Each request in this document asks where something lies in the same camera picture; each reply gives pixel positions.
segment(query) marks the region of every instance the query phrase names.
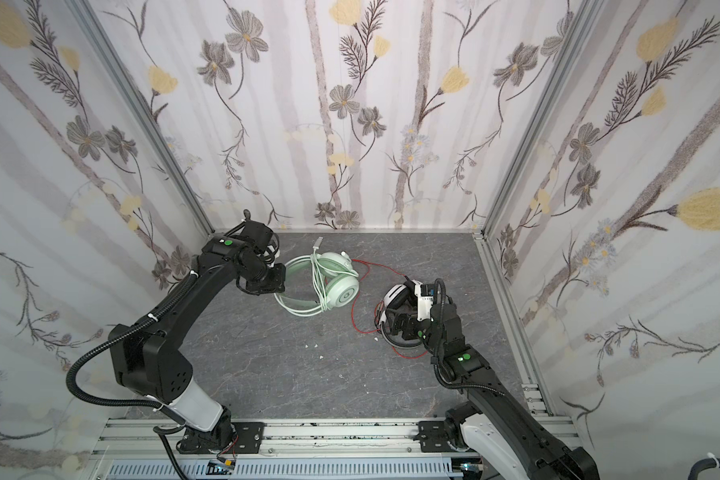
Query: headphone headband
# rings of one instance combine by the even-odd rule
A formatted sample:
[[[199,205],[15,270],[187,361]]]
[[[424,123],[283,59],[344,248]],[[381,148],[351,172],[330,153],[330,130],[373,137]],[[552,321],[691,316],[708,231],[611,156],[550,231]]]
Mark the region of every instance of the headphone headband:
[[[279,293],[275,300],[296,316],[313,316],[336,306],[344,306],[359,292],[358,273],[352,268],[352,260],[346,252],[335,254],[327,252],[298,256],[286,263],[286,283],[292,274],[312,268],[312,285],[319,300],[301,300],[289,298]],[[326,285],[325,278],[332,280]]]

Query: floral wallpaper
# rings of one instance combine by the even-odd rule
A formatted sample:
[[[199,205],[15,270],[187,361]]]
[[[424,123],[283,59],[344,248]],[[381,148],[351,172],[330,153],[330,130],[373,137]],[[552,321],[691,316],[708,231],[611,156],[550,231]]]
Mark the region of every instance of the floral wallpaper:
[[[94,0],[219,227],[479,229],[567,0]]]
[[[603,6],[489,241],[603,478],[720,456],[720,1]]]
[[[0,1],[0,478],[77,478],[123,414],[73,399],[64,377],[203,243],[164,177],[64,4]],[[107,363],[82,384],[124,398]]]

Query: black cable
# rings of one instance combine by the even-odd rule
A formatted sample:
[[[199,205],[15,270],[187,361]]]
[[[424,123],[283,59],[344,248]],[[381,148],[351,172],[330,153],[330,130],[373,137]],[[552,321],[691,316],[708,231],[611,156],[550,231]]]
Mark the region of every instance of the black cable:
[[[235,232],[237,232],[238,230],[240,230],[241,228],[243,228],[245,225],[246,225],[246,222],[241,222],[240,224],[238,224],[238,226],[235,226],[235,227],[232,228],[231,230],[228,230],[228,231],[224,234],[224,236],[230,236],[230,235],[234,234]]]
[[[703,460],[699,460],[691,467],[691,471],[688,474],[688,480],[696,480],[699,477],[699,474],[704,470],[709,468],[718,468],[718,462],[720,463],[720,458],[717,459],[717,462],[715,462],[714,458],[704,458]]]
[[[163,315],[165,315],[167,312],[169,312],[171,309],[173,309],[174,306],[178,302],[181,301],[181,299],[192,290],[192,287],[195,285],[195,282],[197,282],[197,274],[189,274],[186,277],[184,277],[184,280],[179,284],[180,288],[179,291],[172,296],[167,302],[165,302],[165,305],[163,305],[161,308],[159,308],[156,312],[154,312],[154,317],[157,319],[160,319]],[[76,398],[79,398],[80,400],[87,402],[87,403],[93,403],[94,405],[101,405],[101,406],[117,406],[117,407],[125,407],[125,406],[144,406],[149,408],[163,408],[163,404],[156,401],[156,400],[121,400],[121,399],[115,399],[115,398],[101,398],[95,395],[91,395],[85,390],[81,389],[79,385],[77,385],[77,373],[80,371],[80,369],[83,368],[83,366],[88,363],[90,360],[92,360],[94,357],[99,355],[102,352],[107,351],[109,348],[112,347],[112,345],[115,345],[118,342],[122,342],[126,338],[144,330],[148,326],[153,325],[157,320],[155,320],[152,317],[148,317],[146,320],[144,320],[141,323],[137,323],[128,330],[126,330],[122,335],[113,338],[112,340],[108,340],[101,345],[97,346],[96,348],[92,349],[89,352],[86,352],[83,354],[75,363],[72,364],[69,371],[67,372],[67,389],[70,391],[72,395],[74,395]]]
[[[445,293],[445,282],[442,278],[434,279],[434,288],[436,290],[435,293],[440,293],[440,296],[438,297],[440,299],[440,323],[438,325],[438,328],[440,329],[440,339],[434,346],[434,352],[432,354],[434,355],[434,358],[440,361],[440,344],[443,342],[443,334],[445,333],[445,322],[443,321],[443,316],[445,314],[445,299],[448,295]]]
[[[434,378],[436,378],[438,380],[438,383],[440,383],[440,385],[442,385],[446,389],[449,389],[449,390],[483,389],[483,390],[488,390],[490,392],[493,392],[496,395],[504,396],[504,392],[500,392],[499,390],[497,390],[493,387],[487,386],[487,385],[483,385],[482,383],[472,383],[472,382],[448,383],[443,379],[443,377],[440,374],[440,365],[435,363],[432,365],[432,367],[434,369]]]
[[[168,443],[168,438],[166,438],[166,435],[171,435],[173,433],[176,433],[180,431],[184,426],[177,427],[178,430],[175,428],[172,428],[171,430],[163,430],[162,428],[156,426],[152,428],[152,431],[157,434],[157,436],[160,437],[160,441],[163,443],[163,447],[166,450],[166,453],[168,454],[168,459],[170,460],[170,464],[173,466],[173,469],[176,471],[176,474],[179,475],[179,478],[181,480],[190,480],[189,477],[186,476],[184,471],[181,469],[181,466],[179,466],[178,461],[176,460],[176,456],[173,455],[173,450],[170,447],[170,444]]]

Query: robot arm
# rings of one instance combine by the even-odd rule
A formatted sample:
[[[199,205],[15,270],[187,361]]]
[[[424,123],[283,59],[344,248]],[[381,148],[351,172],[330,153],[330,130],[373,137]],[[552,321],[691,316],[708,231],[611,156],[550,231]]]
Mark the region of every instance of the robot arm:
[[[137,334],[128,336],[110,348],[115,378],[132,391],[157,400],[168,417],[187,426],[188,439],[182,453],[219,450],[234,438],[230,413],[211,399],[192,378],[192,364],[179,351],[184,337],[214,296],[233,280],[244,293],[260,295],[285,291],[286,269],[274,260],[273,232],[268,226],[252,221],[227,234],[216,234],[191,261],[191,272],[184,280],[193,280],[189,291],[176,302],[182,291],[177,285],[151,312],[136,324],[154,318],[170,302],[176,302],[162,317]],[[246,281],[242,286],[240,278]],[[116,326],[109,338],[115,339],[131,328]]]
[[[432,307],[432,319],[419,322],[424,345],[433,353],[438,382],[466,392],[468,402],[446,418],[449,442],[468,446],[504,478],[532,480],[600,478],[592,457],[570,450],[548,433],[501,384],[488,361],[465,343],[456,305]]]

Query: headphone ear cup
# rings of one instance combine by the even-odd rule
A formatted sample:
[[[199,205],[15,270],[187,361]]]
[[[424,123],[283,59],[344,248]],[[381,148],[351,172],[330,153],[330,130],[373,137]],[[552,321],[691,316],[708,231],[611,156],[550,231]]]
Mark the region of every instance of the headphone ear cup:
[[[342,255],[334,254],[333,252],[319,254],[317,258],[317,264],[322,267],[320,269],[322,274],[329,278],[334,278],[338,275],[354,272],[351,260],[345,258]]]
[[[336,278],[326,286],[328,308],[344,306],[356,297],[360,291],[357,277],[349,274],[336,275]]]

